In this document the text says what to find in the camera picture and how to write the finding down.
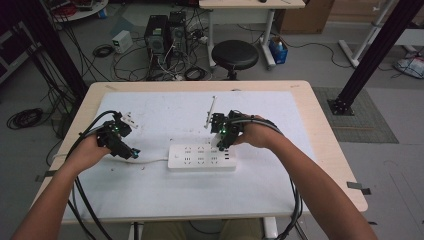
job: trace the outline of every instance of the human hand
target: human hand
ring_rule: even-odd
[[[270,148],[272,141],[275,141],[278,137],[283,137],[283,135],[267,126],[258,123],[245,123],[243,134],[237,137],[233,145],[249,143],[257,148]]]
[[[82,140],[74,149],[63,165],[64,168],[71,169],[76,175],[94,166],[106,154],[111,151],[106,147],[98,147],[96,135],[90,135]]]

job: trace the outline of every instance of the stool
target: stool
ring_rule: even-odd
[[[236,80],[235,70],[245,70],[255,66],[259,54],[254,46],[240,40],[228,40],[218,43],[212,49],[212,59],[228,70],[228,79]]]

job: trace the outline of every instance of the gray concrete floor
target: gray concrete floor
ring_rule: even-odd
[[[92,58],[92,50],[101,44],[110,44],[114,32],[120,26],[130,27],[131,31],[144,33],[143,24],[132,25],[123,21],[122,14],[127,8],[138,7],[140,14],[150,15],[148,8],[137,3],[120,8],[107,19],[89,17],[71,25],[84,53]],[[164,7],[164,13],[170,7]],[[262,29],[263,25],[243,25],[252,29]],[[365,37],[368,25],[328,23],[320,35],[288,35],[284,39],[293,45],[315,42],[325,44],[335,52],[334,60],[344,66],[349,63],[339,46],[339,39],[346,40],[355,47]],[[236,25],[219,25],[215,29],[215,42],[225,39],[252,41],[260,33],[242,30]],[[80,66],[76,48],[64,34],[61,38],[69,50],[75,64]],[[137,50],[122,60],[120,66],[134,69],[145,66],[146,53]],[[206,50],[197,50],[199,65],[207,67]],[[404,56],[405,51],[395,46],[381,63],[381,68],[390,68],[391,64]],[[352,68],[340,68],[331,61],[331,52],[325,47],[312,45],[303,48],[289,48],[287,62],[271,71],[266,70],[263,56],[259,63],[239,73],[241,80],[307,80],[313,87],[343,87],[353,73]],[[96,59],[94,65],[107,77],[110,77],[112,58]],[[424,237],[424,82],[408,76],[392,78],[397,71],[376,70],[366,89],[388,125],[399,140],[399,144],[340,143],[358,182],[371,189],[366,196],[369,209],[364,213],[368,221],[377,223],[372,228],[381,239],[423,239]],[[226,71],[216,69],[211,80],[224,78]],[[95,81],[87,75],[87,83]],[[10,238],[14,229],[30,207],[40,182],[38,175],[48,169],[45,157],[48,151],[59,141],[49,124],[24,129],[6,128],[7,119],[13,114],[35,107],[49,109],[49,103],[42,100],[48,88],[32,62],[25,62],[7,81],[0,85],[0,239]],[[284,230],[288,218],[278,218],[279,230]],[[325,239],[325,235],[311,216],[301,219],[310,239]],[[115,239],[128,237],[129,223],[105,224]],[[89,225],[94,234],[101,236],[95,226]],[[214,235],[199,235],[193,230],[191,239],[216,239]],[[60,239],[85,239],[83,231],[77,225],[64,225]],[[293,232],[289,239],[298,239]]]

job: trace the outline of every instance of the power strip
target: power strip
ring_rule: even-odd
[[[175,171],[234,171],[234,151],[212,148],[210,144],[174,144],[169,148],[168,168]]]

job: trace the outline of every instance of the white desk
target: white desk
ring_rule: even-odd
[[[96,112],[98,111],[99,107],[101,106],[101,101],[103,96],[108,92],[198,92],[198,91],[225,91],[228,92],[232,89],[240,89],[243,91],[288,91],[293,95],[294,101],[296,102],[296,105],[298,107],[298,113],[302,119],[304,129],[306,130],[307,137],[310,141],[310,146],[312,147],[312,151],[315,155],[315,159],[318,165],[320,165],[324,171],[326,171],[336,182],[337,184],[346,192],[346,194],[349,196],[349,198],[353,201],[353,203],[357,206],[357,208],[360,211],[365,211],[367,209],[367,203],[365,201],[365,198],[363,197],[362,193],[358,190],[349,189],[346,186],[346,181],[356,182],[352,171],[349,168],[349,165],[346,161],[346,159],[343,156],[343,153],[341,152],[341,149],[334,137],[334,134],[319,106],[319,103],[317,102],[315,95],[310,87],[310,85],[307,82],[304,81],[237,81],[237,82],[160,82],[160,83],[150,83],[150,82],[140,82],[140,83],[95,83],[92,85],[89,89],[89,92],[84,99],[80,110],[78,111],[75,120],[68,131],[68,134],[59,149],[59,153],[66,153],[70,146],[75,142],[75,140],[78,138],[78,132],[85,129],[94,119]],[[281,103],[275,103],[276,108],[282,108],[284,106],[281,105]],[[204,119],[206,119],[206,113],[205,112],[199,112],[197,113],[200,116],[202,116]],[[63,158],[56,158],[55,161],[52,164],[51,170],[58,169],[63,164],[64,159]],[[142,166],[139,167],[139,172],[141,174],[159,174],[165,176],[164,174],[167,174],[165,171],[168,171],[166,168],[166,163],[164,162],[157,162],[154,163],[156,166],[159,166],[157,172],[149,171],[151,168],[156,168],[155,165],[146,165],[145,169],[142,170]],[[84,178],[89,179],[92,178],[92,176],[87,175]],[[217,174],[214,176],[215,178],[223,178],[221,180],[225,180],[227,177],[225,174]],[[184,178],[186,178],[184,175],[173,175],[172,176],[173,181],[179,182],[184,181]],[[96,190],[93,191],[106,191],[106,190],[112,190],[115,189],[115,191],[119,191],[119,188],[125,188],[125,185],[122,185],[122,176],[115,179],[104,179],[103,182],[97,182],[96,183]],[[50,178],[46,178],[40,188],[39,194],[44,190],[46,185],[49,183]],[[150,182],[151,186],[154,186],[155,184],[160,184],[160,182]],[[217,190],[218,188],[210,186],[211,191]],[[90,191],[87,191],[87,196],[90,199],[90,195],[92,194]],[[273,198],[274,192],[280,191],[280,189],[264,189],[263,195],[264,198]],[[120,195],[118,199],[102,199],[101,201],[98,201],[94,204],[94,211],[96,214],[98,214],[101,217],[102,221],[142,221],[142,220],[163,220],[163,219],[187,219],[187,218],[226,218],[226,217],[265,217],[265,216],[287,216],[289,213],[283,213],[281,211],[275,211],[274,213],[268,212],[268,213],[254,213],[250,212],[249,214],[234,214],[229,213],[225,214],[222,211],[217,211],[216,215],[208,215],[208,216],[201,216],[199,214],[192,214],[187,213],[181,216],[162,216],[162,215],[154,215],[153,214],[147,216],[139,216],[139,215],[127,215],[127,216],[102,216],[102,212],[104,212],[104,209],[106,207],[110,206],[118,206],[119,204],[124,204],[125,199],[131,199],[133,195]],[[151,207],[158,207],[159,203],[155,203],[155,198],[157,196],[152,195],[151,198],[146,199],[143,201],[143,199],[137,200],[137,203],[140,205],[146,204],[152,204]],[[175,204],[171,204],[168,206],[161,206],[161,207],[167,207],[167,208],[178,208],[180,205],[184,206],[185,203],[178,203],[175,202]],[[234,204],[245,204],[245,202],[237,202]],[[286,206],[287,209],[290,209],[292,207],[293,202],[288,203],[288,206]]]
[[[212,60],[211,53],[214,47],[213,42],[213,25],[214,25],[214,9],[269,9],[266,22],[266,28],[263,39],[261,39],[261,48],[264,52],[266,61],[268,63],[268,69],[274,67],[275,61],[269,51],[268,41],[271,33],[272,22],[274,19],[275,9],[297,9],[305,7],[305,3],[302,0],[267,0],[265,3],[259,2],[259,0],[200,0],[199,6],[204,9],[210,9],[208,13],[209,17],[209,38],[208,38],[208,54],[209,54],[209,65],[211,68],[215,67],[215,62]],[[241,15],[240,18],[248,19],[250,16]]]

